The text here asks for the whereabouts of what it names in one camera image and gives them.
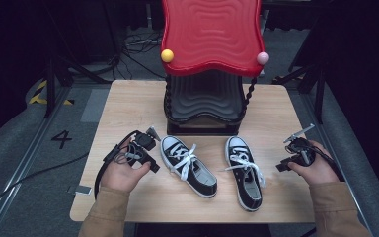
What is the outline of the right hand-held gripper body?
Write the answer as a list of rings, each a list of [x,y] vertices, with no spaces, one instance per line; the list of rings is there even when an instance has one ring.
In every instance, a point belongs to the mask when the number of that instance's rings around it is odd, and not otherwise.
[[[292,157],[289,158],[291,162],[308,167],[315,161],[315,153],[312,150],[312,145],[306,138],[302,137],[302,134],[314,127],[315,126],[311,123],[308,127],[294,132],[284,140],[284,143],[288,143],[288,145],[285,146],[285,150],[292,154]]]

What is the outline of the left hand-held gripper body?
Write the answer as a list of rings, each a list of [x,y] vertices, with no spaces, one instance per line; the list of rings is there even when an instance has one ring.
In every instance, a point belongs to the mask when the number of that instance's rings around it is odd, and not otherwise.
[[[149,127],[145,132],[134,130],[122,142],[121,149],[125,152],[121,154],[121,160],[133,166],[135,162],[141,165],[145,164],[147,158],[153,158],[148,154],[160,140],[153,126]]]

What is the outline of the black white canvas sneaker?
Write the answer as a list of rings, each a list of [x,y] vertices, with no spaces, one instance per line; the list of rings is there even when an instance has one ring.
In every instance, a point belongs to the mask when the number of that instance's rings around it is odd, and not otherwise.
[[[186,182],[202,198],[213,198],[217,193],[217,178],[198,159],[194,150],[180,139],[168,135],[161,140],[161,157],[168,169]]]
[[[249,212],[257,211],[262,202],[265,177],[255,163],[252,151],[244,139],[231,136],[226,141],[226,171],[234,175],[240,206]]]

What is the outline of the red and black shoe rack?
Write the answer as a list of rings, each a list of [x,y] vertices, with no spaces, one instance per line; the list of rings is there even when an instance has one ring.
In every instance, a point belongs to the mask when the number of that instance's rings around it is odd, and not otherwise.
[[[234,135],[269,60],[261,0],[162,0],[164,111],[173,135]]]

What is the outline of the person's right hand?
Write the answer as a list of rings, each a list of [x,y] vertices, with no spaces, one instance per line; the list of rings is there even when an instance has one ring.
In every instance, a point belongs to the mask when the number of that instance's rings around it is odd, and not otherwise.
[[[316,155],[314,163],[309,167],[303,167],[294,162],[289,162],[288,167],[310,186],[339,181],[334,170],[320,154]]]

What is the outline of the person's left hand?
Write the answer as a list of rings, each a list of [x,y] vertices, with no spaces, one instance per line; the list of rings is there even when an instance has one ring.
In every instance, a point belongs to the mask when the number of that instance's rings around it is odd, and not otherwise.
[[[130,139],[127,139],[120,146],[121,150],[108,165],[101,177],[100,186],[113,190],[130,193],[149,171],[150,162],[146,162],[139,168],[132,168],[127,162],[125,153],[128,151]]]

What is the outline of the black metal stand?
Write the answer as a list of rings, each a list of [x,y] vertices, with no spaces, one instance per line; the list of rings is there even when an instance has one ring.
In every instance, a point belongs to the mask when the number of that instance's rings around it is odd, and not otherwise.
[[[304,52],[302,49],[294,57],[289,67],[289,74],[276,76],[271,83],[284,85],[296,78],[302,77],[297,86],[300,94],[309,94],[315,90],[314,115],[319,124],[323,123],[322,109],[325,92],[325,67],[326,58],[321,53]]]
[[[96,73],[89,71],[76,62],[60,55],[50,56],[46,62],[46,72],[44,76],[47,83],[47,104],[44,115],[46,118],[50,117],[56,106],[55,80],[58,80],[62,87],[70,87],[73,85],[74,80],[69,68],[73,68],[79,74],[98,84],[111,84],[111,81],[101,78]]]

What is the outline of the grey tape piece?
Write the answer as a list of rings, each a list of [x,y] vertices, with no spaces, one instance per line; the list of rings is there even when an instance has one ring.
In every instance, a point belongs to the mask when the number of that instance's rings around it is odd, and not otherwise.
[[[70,186],[67,192],[71,195],[89,195],[92,189],[86,186]]]

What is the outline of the metal floor rail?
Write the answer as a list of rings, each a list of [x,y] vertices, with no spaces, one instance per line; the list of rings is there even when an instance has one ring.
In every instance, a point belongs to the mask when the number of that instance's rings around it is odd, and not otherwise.
[[[312,145],[312,150],[315,153],[315,158],[316,158],[317,154],[320,154],[328,162],[328,164],[331,166],[331,168],[334,170],[334,172],[336,173],[336,175],[339,178],[339,182],[345,182],[347,184],[349,190],[350,190],[350,186],[348,185],[347,181],[345,180],[345,177],[343,176],[343,173],[338,166],[337,160],[331,155],[330,151],[328,149],[326,149],[325,146],[323,144],[321,144],[320,142],[313,140],[309,135],[306,136],[306,139]],[[355,202],[355,205],[357,207],[358,219],[362,223],[362,221],[360,219],[359,206],[356,204],[354,193],[352,191],[350,191],[350,192],[351,192],[351,195],[352,195],[353,200]]]
[[[58,111],[62,108],[64,100],[70,93],[70,87],[62,87],[55,95],[55,102],[52,107],[52,111],[47,118],[43,118],[40,121],[38,130],[34,134],[31,143],[29,144],[26,152],[22,156],[14,173],[10,177],[9,181],[5,185],[4,191],[0,194],[0,223],[2,222],[5,214],[11,206],[13,199],[17,195],[17,192],[21,186],[21,181],[24,179],[30,171],[34,161],[36,160],[38,150],[42,145],[45,134],[47,133],[51,123],[56,117]]]

